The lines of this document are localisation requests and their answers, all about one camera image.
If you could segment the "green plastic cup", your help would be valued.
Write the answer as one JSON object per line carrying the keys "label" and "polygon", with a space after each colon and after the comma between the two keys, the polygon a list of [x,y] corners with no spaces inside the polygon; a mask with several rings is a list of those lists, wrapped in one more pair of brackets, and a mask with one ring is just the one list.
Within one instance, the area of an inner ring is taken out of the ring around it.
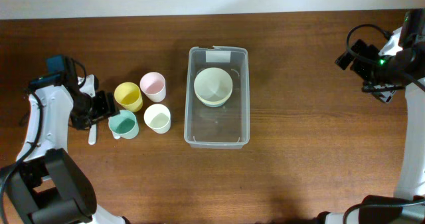
{"label": "green plastic cup", "polygon": [[120,110],[115,116],[108,118],[108,127],[111,132],[120,135],[120,138],[133,139],[139,134],[137,118],[129,110]]}

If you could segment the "yellow plastic cup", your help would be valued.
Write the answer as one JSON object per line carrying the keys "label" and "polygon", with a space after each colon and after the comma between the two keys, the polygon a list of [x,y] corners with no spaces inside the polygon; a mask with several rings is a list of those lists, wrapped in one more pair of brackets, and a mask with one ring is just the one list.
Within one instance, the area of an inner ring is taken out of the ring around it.
{"label": "yellow plastic cup", "polygon": [[114,98],[119,105],[131,112],[138,112],[143,106],[139,86],[132,82],[119,84],[114,90]]}

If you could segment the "white plastic cup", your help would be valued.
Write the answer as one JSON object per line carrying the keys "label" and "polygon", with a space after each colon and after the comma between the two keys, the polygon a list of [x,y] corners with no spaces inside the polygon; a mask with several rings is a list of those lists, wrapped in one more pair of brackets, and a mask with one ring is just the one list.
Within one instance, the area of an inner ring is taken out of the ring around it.
{"label": "white plastic cup", "polygon": [[158,134],[164,134],[171,127],[171,113],[165,105],[152,104],[143,115],[145,124]]}

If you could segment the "yellow plastic bowl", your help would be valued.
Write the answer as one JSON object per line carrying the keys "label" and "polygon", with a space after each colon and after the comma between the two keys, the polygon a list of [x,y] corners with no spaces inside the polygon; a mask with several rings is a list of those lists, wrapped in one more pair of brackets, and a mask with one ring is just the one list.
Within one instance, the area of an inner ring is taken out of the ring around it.
{"label": "yellow plastic bowl", "polygon": [[196,94],[196,97],[203,103],[203,104],[220,104],[225,103],[229,98],[231,94],[227,94],[224,96],[218,95],[218,94],[208,94],[208,95],[200,95]]}

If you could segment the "white plastic bowl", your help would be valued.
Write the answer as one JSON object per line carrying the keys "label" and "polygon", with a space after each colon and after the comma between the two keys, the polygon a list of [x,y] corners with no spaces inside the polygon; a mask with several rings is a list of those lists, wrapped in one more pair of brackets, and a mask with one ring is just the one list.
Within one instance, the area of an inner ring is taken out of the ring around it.
{"label": "white plastic bowl", "polygon": [[233,81],[229,73],[221,68],[206,68],[195,78],[195,94],[218,94],[221,96],[232,94]]}

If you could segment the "green plastic bowl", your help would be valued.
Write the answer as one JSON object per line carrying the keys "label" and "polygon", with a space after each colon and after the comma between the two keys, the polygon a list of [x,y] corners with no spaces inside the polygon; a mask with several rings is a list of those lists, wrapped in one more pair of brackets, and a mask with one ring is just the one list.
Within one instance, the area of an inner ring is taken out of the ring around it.
{"label": "green plastic bowl", "polygon": [[211,108],[217,108],[220,107],[222,105],[224,105],[225,103],[220,103],[220,104],[204,104],[205,106],[211,107]]}

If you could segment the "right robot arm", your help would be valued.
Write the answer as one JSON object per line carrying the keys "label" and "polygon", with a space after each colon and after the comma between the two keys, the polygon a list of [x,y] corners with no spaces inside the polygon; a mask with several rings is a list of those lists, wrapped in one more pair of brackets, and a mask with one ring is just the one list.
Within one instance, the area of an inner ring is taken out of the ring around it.
{"label": "right robot arm", "polygon": [[347,43],[335,63],[360,76],[362,91],[383,103],[405,91],[408,123],[398,184],[392,197],[368,195],[344,213],[320,213],[314,223],[424,222],[424,9],[408,11],[401,28],[379,32],[387,40],[382,49],[362,40]]}

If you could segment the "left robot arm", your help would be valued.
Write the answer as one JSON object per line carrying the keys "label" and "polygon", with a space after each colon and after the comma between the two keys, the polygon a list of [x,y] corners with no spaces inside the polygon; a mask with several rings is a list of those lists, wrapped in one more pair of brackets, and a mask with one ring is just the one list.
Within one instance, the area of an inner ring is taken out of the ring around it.
{"label": "left robot arm", "polygon": [[68,127],[87,129],[116,113],[97,78],[55,72],[29,83],[31,113],[14,164],[1,168],[6,194],[23,223],[127,223],[98,205],[89,179],[68,155]]}

